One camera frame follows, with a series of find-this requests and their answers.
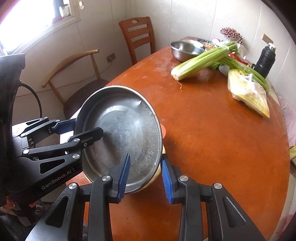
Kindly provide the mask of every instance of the black bottle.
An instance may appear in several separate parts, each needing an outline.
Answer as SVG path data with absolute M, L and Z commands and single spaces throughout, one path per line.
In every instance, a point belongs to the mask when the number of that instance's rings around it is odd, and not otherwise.
M 269 43 L 261 52 L 260 58 L 254 67 L 259 74 L 265 79 L 276 60 L 276 48 Z

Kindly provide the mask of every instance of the dark chair cushion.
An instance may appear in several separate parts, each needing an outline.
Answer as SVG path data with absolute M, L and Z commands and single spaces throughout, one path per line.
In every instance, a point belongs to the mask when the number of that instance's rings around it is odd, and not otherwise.
M 108 83 L 109 81 L 105 79 L 94 80 L 77 90 L 64 105 L 64 115 L 66 119 L 70 119 L 91 94 L 103 88 Z

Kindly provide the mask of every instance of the wooden chair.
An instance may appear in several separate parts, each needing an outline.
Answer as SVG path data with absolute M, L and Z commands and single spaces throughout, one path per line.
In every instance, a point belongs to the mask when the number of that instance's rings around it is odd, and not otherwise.
M 45 88 L 47 84 L 51 87 L 56 97 L 64 106 L 64 114 L 66 119 L 70 119 L 74 113 L 79 110 L 82 104 L 87 100 L 87 98 L 94 93 L 95 91 L 103 88 L 109 81 L 102 79 L 100 76 L 100 72 L 98 66 L 96 65 L 96 61 L 94 59 L 94 54 L 99 53 L 100 50 L 91 50 L 81 53 L 73 54 L 65 59 L 63 59 L 60 63 L 58 63 L 53 70 L 45 77 L 43 81 L 42 87 Z M 61 94 L 58 92 L 57 88 L 52 84 L 52 78 L 57 75 L 59 72 L 76 62 L 77 60 L 90 55 L 91 63 L 94 68 L 94 72 L 96 74 L 97 79 L 83 86 L 81 89 L 76 91 L 68 100 L 64 100 Z
M 128 31 L 129 28 L 136 27 L 143 24 L 146 24 L 147 27 Z M 151 54 L 155 52 L 154 33 L 153 33 L 151 20 L 149 17 L 130 18 L 127 20 L 123 20 L 119 22 L 119 26 L 126 40 L 126 44 L 128 46 L 128 50 L 131 56 L 131 62 L 133 65 L 137 63 L 136 54 L 135 54 L 135 49 L 137 47 L 150 43 Z M 144 34 L 149 34 L 149 36 L 132 42 L 133 38 L 138 37 L 140 35 L 144 35 Z

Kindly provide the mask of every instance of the orange table top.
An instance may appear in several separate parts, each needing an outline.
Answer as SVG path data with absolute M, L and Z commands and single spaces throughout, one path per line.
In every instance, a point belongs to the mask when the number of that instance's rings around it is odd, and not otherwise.
M 172 165 L 198 183 L 222 183 L 268 240 L 289 181 L 289 145 L 279 105 L 268 96 L 270 119 L 260 116 L 234 100 L 227 78 L 209 68 L 184 79 L 181 87 L 170 75 L 178 64 L 166 47 L 109 85 L 143 95 L 166 128 L 163 143 Z M 73 181 L 88 183 L 83 173 Z M 168 203 L 160 175 L 148 188 L 110 205 L 113 239 L 177 240 L 180 213 L 179 204 Z M 207 237 L 204 207 L 203 217 Z

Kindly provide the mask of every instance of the plastic bag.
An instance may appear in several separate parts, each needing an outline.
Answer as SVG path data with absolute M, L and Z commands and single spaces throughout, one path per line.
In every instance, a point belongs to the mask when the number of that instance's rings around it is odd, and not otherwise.
M 243 101 L 260 115 L 269 118 L 265 90 L 260 84 L 253 81 L 252 74 L 245 76 L 235 69 L 228 72 L 228 90 L 232 93 L 232 97 L 238 101 Z

